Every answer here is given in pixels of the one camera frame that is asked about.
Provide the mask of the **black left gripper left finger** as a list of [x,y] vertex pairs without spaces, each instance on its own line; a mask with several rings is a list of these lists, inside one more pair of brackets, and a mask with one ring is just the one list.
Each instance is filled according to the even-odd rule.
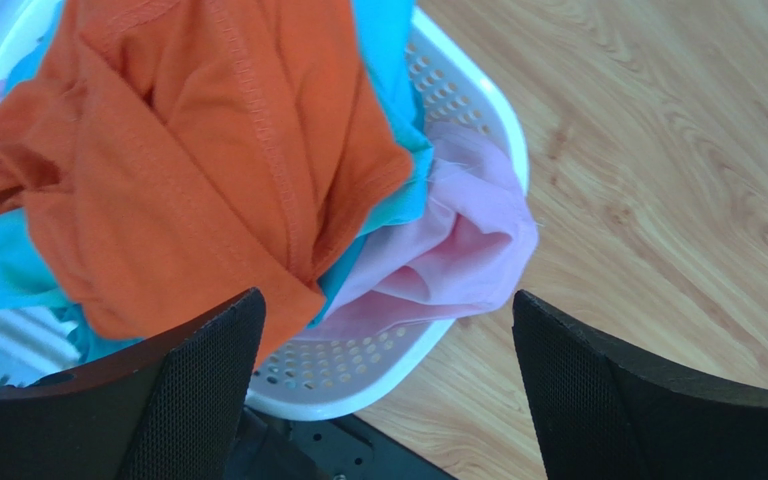
[[0,387],[0,479],[241,479],[265,320],[249,290],[102,359]]

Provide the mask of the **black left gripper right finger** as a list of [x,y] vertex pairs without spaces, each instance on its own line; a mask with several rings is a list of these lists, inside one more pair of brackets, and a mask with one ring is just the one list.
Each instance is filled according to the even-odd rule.
[[768,389],[691,369],[527,291],[513,339],[551,479],[768,479]]

